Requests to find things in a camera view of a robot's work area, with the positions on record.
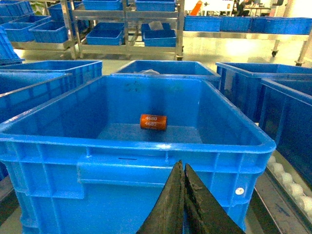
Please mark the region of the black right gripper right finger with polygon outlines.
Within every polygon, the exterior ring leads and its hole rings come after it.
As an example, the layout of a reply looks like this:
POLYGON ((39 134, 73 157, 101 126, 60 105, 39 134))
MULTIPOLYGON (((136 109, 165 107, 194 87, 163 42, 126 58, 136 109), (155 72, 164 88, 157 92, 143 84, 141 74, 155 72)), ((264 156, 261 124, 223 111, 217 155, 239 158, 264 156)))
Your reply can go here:
POLYGON ((185 224, 187 234, 243 234, 190 164, 185 165, 185 224))

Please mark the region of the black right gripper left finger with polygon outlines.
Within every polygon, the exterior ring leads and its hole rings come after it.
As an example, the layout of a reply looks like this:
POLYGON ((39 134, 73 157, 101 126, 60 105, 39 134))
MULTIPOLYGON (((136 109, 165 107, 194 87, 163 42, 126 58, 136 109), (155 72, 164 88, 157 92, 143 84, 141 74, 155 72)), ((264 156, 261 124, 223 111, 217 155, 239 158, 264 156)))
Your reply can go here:
POLYGON ((178 161, 172 168, 153 209, 137 233, 181 234, 184 219, 184 192, 183 164, 182 161, 178 161))

